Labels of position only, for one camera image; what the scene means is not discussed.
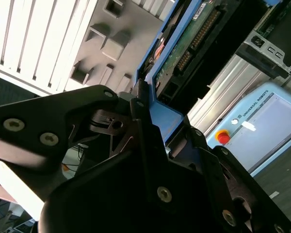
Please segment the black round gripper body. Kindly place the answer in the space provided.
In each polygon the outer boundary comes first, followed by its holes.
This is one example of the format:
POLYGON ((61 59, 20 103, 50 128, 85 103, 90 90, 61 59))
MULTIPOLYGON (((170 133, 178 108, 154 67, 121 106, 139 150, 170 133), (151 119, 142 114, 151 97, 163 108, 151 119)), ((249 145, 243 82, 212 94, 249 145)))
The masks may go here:
POLYGON ((41 233, 221 233, 202 176, 168 163, 172 200, 148 201, 142 160, 126 152, 60 185, 45 202, 41 233))

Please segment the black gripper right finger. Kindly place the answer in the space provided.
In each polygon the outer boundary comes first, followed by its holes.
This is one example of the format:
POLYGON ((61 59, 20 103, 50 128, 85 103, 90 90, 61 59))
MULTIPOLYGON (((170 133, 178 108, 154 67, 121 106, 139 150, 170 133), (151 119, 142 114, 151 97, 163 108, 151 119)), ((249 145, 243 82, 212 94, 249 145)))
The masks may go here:
POLYGON ((291 233, 291 221, 223 146, 210 148, 200 130, 183 122, 182 156, 200 172, 216 219, 231 233, 291 233))

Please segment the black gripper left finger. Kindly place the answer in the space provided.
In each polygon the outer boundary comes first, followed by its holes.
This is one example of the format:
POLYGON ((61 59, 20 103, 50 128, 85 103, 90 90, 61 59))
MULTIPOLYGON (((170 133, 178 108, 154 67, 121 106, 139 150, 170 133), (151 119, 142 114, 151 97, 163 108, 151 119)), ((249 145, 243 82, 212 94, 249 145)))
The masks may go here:
POLYGON ((95 85, 0 106, 0 160, 29 174, 50 174, 70 147, 107 135, 109 148, 96 146, 95 156, 102 154, 104 160, 94 167, 126 152, 135 154, 142 160, 148 201, 157 192, 169 203, 169 162, 147 101, 140 96, 124 100, 95 85))

